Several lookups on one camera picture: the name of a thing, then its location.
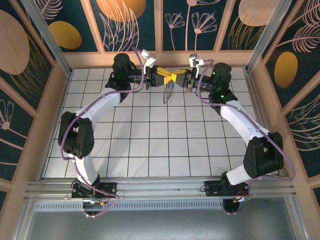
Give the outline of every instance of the flower illustration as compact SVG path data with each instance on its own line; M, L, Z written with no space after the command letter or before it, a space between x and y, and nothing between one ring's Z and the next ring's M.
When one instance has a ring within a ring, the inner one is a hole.
M170 28L172 47L173 47L173 50L175 51L176 49L174 44L174 38L172 35L172 29L183 27L186 23L185 21L183 21L184 19L181 16L181 13L173 13L172 16L170 13L167 13L165 15L165 20Z
M214 24L216 21L214 15L215 12L211 14L203 13L199 18L199 12L192 14L191 19L195 33L194 50L197 50L198 34L210 33L217 30L217 25Z
M188 4L188 12L186 14L186 28L185 28L185 50L188 51L188 26L189 26L189 15L190 15L190 8L197 5L210 5L210 4L217 4L220 0L186 0Z
M14 134L26 139L27 138L26 136L14 131L13 129L10 128L10 123L12 120L12 116L14 114L14 108L15 108L15 105L11 101L8 101L7 105L6 105L5 101L3 99L0 99L0 130L4 130L4 131L9 130L9 131L13 132ZM11 143L9 141L6 141L2 138L0 138L0 142L7 144L11 147L14 147L16 149L19 149L19 150L23 149L23 147L18 146L18 145Z

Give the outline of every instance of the metal grate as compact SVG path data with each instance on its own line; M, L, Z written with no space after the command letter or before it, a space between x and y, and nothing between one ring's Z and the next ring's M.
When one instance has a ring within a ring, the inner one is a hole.
M90 208L105 209L111 203L104 206ZM111 211L135 211L135 210L186 210L186 209L214 209L221 208L221 199L204 200L148 200L148 201L123 201L116 204ZM82 210L82 202L63 202L63 201L39 201L35 205L35 212L76 212Z

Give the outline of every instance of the purple cable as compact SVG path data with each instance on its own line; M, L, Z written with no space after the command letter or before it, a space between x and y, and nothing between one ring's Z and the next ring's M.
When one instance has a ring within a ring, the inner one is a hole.
M77 167L77 164L76 164L76 158L75 157L65 157L64 156L64 146L65 146L65 142L66 142L66 138L67 138L67 135L69 133L69 131L71 130L72 126L76 123L76 121L78 121L82 115L84 115L93 105L95 105L98 101L100 101L102 98L105 98L106 96L110 95L110 94L122 94L122 93L133 93L135 92L136 90L139 90L141 88L141 86L144 84L144 80L145 80L145 73L144 73L144 66L143 66L143 63L139 57L139 54L138 52L142 52L141 50L133 47L132 50L134 51L136 57L138 58L138 61L140 63L140 66L141 66L141 82L139 83L139 85L134 88L134 89L130 89L130 90L121 90L121 91L110 91L110 92L107 92L106 94L104 95L101 95L100 97L98 97L96 100L94 100L90 105L88 105L88 107L85 108L85 110L83 110L83 112L81 112L78 116L76 116L73 121L69 124L69 126L66 128L65 130L65 133L63 135L63 138L62 138L62 141L61 141L61 147L60 147L60 156L63 160L72 160L73 162L73 166L74 166L74 169L75 169L75 172L78 176L80 176L80 178L83 180L83 182L88 185L89 188L93 189L94 191L98 192L98 193L101 193L105 196L110 196L110 197L115 197L117 198L117 200L112 204L110 205L107 209L103 210L103 211L100 211L99 213L95 214L95 215L86 215L87 217L90 217L90 218L95 218L95 217L98 217L98 216L101 216L102 214L104 214L105 212L107 212L109 209L111 209L114 205L116 205L119 200L120 200L120 196L116 195L116 194L112 194L112 193L107 193L107 192L104 192L104 191L101 191L95 187L93 187L90 183L88 183L88 181L81 175L78 167Z
M258 127L258 125L243 110L241 110L240 108L237 108L236 106L232 106L232 105L229 105L229 104L206 102L201 98L200 86L201 86L202 79L204 78L204 75L205 75L206 71L212 66L214 61L212 59L208 59L208 60L205 60L204 62L209 62L209 64L208 64L208 66L205 67L205 69L204 69L204 71L203 71L203 73L202 73L202 75L201 75L201 77L199 79L198 86L197 86L197 89L196 89L196 91L198 93L199 100L202 103L210 105L210 106L228 107L228 108L235 109L237 112L241 113L243 116L245 116L246 119L248 119L248 121L254 126L254 128L257 131L259 131L279 151L279 153L284 157L284 159L286 160L286 162L289 164L290 168L292 169L292 176L288 177L288 178L263 175L263 176L259 176L258 178L255 178L255 179L268 178L268 179L275 179L275 180L281 180L281 181L292 181L296 177L296 170L295 170L294 165L292 164L292 162L288 158L288 156L284 153L284 151L267 134L265 134L265 132L263 132Z

